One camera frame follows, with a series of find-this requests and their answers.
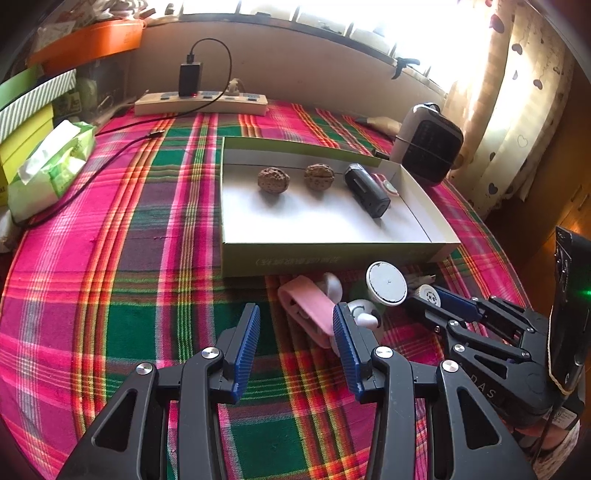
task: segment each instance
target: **window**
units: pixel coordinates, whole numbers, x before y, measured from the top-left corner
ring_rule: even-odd
[[[184,0],[183,16],[237,14],[318,28],[331,38],[370,47],[377,58],[418,59],[412,68],[449,91],[462,31],[457,0]]]

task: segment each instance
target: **open box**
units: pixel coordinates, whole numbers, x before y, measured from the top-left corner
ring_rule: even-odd
[[[304,184],[304,169],[324,163],[335,181],[324,192]],[[372,219],[345,185],[352,163],[381,173],[400,196]],[[290,186],[263,192],[257,175],[281,168]],[[222,142],[222,275],[240,277],[366,268],[383,260],[400,266],[440,261],[460,241],[441,212],[402,165],[346,150],[283,140],[224,137]]]

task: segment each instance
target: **yellow box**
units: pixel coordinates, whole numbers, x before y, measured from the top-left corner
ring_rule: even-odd
[[[17,170],[35,150],[35,147],[53,130],[53,108],[49,103],[25,121],[0,144],[0,206],[8,203],[8,183]]]

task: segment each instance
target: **green tissue package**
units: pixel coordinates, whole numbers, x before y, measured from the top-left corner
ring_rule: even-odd
[[[84,122],[60,123],[29,155],[8,185],[8,207],[22,222],[57,202],[95,147],[95,129]]]

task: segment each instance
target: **orange tray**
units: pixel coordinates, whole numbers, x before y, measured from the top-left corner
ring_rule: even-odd
[[[27,63],[40,63],[47,75],[71,70],[92,60],[139,47],[143,20],[110,20],[82,28],[32,54]]]

